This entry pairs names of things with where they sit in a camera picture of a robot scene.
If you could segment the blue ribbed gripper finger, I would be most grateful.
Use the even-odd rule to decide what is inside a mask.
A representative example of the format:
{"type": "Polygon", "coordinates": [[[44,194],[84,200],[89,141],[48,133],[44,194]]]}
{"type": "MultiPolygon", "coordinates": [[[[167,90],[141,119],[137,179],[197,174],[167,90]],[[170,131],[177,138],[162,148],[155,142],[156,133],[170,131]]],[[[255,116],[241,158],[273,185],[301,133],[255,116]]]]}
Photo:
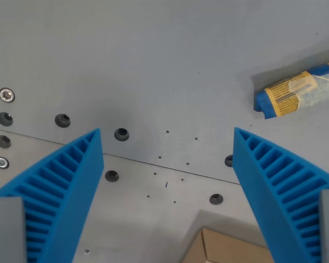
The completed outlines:
{"type": "Polygon", "coordinates": [[[103,169],[95,129],[0,188],[0,197],[23,201],[27,262],[73,261],[103,169]]]}
{"type": "Polygon", "coordinates": [[[232,167],[274,261],[321,262],[319,199],[329,174],[240,128],[232,167]]]}

